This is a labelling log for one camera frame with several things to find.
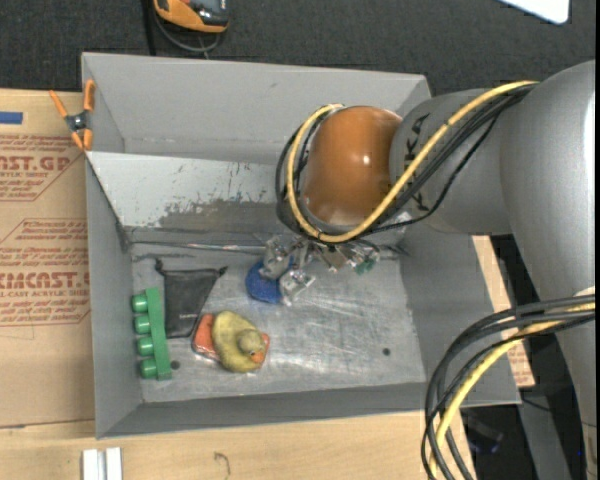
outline orange clamp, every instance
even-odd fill
[[[62,100],[58,97],[55,91],[50,90],[49,96],[53,100],[53,103],[58,110],[60,116],[66,121],[69,130],[71,131],[71,138],[75,142],[76,146],[82,151],[91,151],[93,145],[93,132],[87,128],[86,118],[88,112],[93,112],[94,101],[95,101],[95,90],[96,84],[93,80],[89,79],[84,86],[84,97],[82,100],[82,112],[75,115],[69,115],[65,108]]]

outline black floor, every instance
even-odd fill
[[[495,0],[229,1],[212,59],[418,73],[434,95],[541,80],[596,56],[596,0],[571,0],[560,26]],[[163,40],[158,50],[183,56]],[[0,0],[0,87],[79,90],[83,51],[147,54],[138,1]],[[533,480],[516,408],[475,416],[504,433],[476,455],[480,478]]]

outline green lego brick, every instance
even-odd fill
[[[165,380],[171,378],[171,359],[162,315],[162,298],[157,288],[147,288],[144,294],[134,295],[131,308],[139,313],[134,327],[142,336],[138,339],[138,354],[146,359],[140,363],[143,378]]]

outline rubber duck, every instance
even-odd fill
[[[246,373],[262,366],[267,343],[256,326],[237,313],[218,313],[211,328],[211,338],[220,363],[227,370]]]

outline cardboard box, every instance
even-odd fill
[[[84,155],[46,91],[0,111],[0,427],[93,418]]]
[[[96,84],[86,191],[99,437],[422,408],[452,337],[493,311],[471,237],[413,226],[387,237],[407,254],[366,276],[318,273],[291,308],[249,299],[243,280],[253,251],[287,233],[273,180],[295,128],[325,103],[405,115],[430,97],[424,77],[85,54],[83,78]],[[270,335],[260,372],[229,374],[170,340],[173,378],[139,377],[129,300],[163,289],[157,258],[229,266],[206,310],[236,309]],[[501,361],[467,403],[517,399]]]

